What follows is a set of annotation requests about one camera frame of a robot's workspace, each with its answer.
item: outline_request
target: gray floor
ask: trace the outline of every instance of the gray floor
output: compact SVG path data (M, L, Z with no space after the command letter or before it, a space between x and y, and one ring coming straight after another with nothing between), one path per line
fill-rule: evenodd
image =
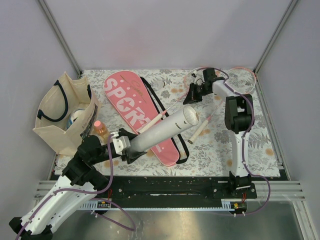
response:
M250 202L249 209L259 206ZM75 212L54 234L54 240L302 240L293 206L269 202L264 210L246 217L217 216L208 211L130 211L137 225L130 232L84 211ZM122 224L120 211L105 214Z

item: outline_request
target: floral tablecloth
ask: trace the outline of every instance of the floral tablecloth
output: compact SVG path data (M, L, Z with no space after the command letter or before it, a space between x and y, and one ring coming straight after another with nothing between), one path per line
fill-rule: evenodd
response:
M183 83L184 76L189 70L164 69L164 70L132 70L139 76L144 77L154 87L156 94L165 107L169 107L186 91ZM105 79L118 70L85 70L83 75L87 76L92 88L95 91L102 107L98 113L98 119L106 124L109 131L116 131L119 128L131 129L121 118L118 112L108 101L103 91ZM249 91L253 85L252 74L243 69L234 69L228 72L230 83L237 91L243 93ZM186 79L189 84L192 77ZM277 161L272 148L272 143L267 130L265 117L256 94L252 93L255 124L251 130L249 138L248 160L249 169L254 174L260 174L268 177L280 176ZM197 111L199 118L204 121L220 104L221 99L209 94L203 97L203 101L192 104ZM174 105L168 113L171 115L183 107L182 101ZM187 140L197 129L197 126L184 131L181 135L185 140L190 152L186 163L177 164L172 167L162 165L151 150L140 157L134 163L128 165L122 162L120 158L113 160L114 174L118 176L210 176L220 177L228 176L228 163L232 158L232 145L229 131L224 123L225 104L223 103L215 112L211 122L205 130L202 131L194 144L189 144ZM181 157L186 156L180 144L177 144L181 152ZM69 156L59 155L56 159L54 168L56 175L61 175L66 167ZM110 163L105 161L96 164L96 168L104 175L110 174Z

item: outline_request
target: white wall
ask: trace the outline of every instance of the white wall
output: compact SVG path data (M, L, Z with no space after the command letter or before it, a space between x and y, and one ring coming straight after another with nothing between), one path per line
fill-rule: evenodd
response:
M47 0L82 69L253 68L290 0Z
M320 232L320 1L300 1L258 73L284 157Z
M35 0L2 0L0 23L0 238L9 240L9 221L30 210L53 160L32 132L37 107L64 71L76 73Z

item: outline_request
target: white tube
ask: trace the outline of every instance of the white tube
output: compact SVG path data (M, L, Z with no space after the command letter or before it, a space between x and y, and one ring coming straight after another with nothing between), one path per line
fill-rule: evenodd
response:
M154 119L152 119L150 122L148 122L140 131L139 133L142 134L143 132L147 131L149 128L151 128L153 125L155 125L161 118L162 113L159 113Z
M191 106L175 112L130 141L130 152L144 152L199 123L196 110Z
M203 121L203 123L200 125L200 127L198 127L198 129L194 132L192 137L189 138L188 142L190 144L194 144L194 142L196 141L197 137L203 131L203 129L205 129L205 127L208 125L208 123L209 123L208 119Z

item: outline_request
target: robotic hand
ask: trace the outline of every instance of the robotic hand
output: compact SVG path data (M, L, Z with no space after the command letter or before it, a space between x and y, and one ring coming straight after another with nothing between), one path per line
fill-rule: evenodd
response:
M251 175L248 174L243 159L248 159L248 141L252 121L252 110L249 103L241 96L231 91L225 85L224 77L217 77L214 68L203 70L201 85L191 83L189 92L183 104L192 104L202 101L202 97L214 93L225 101L224 123L229 130L232 143L232 165L229 171L228 187L230 191L249 189L252 186ZM244 94L253 106L253 99L250 94Z
M112 181L96 170L94 164L121 157L128 164L144 155L147 149L197 125L196 111L185 106L173 115L136 135L123 128L113 132L108 146L98 137L83 139L74 157L62 171L54 187L23 217L14 217L9 225L21 240L51 240L59 226L81 205L105 192Z

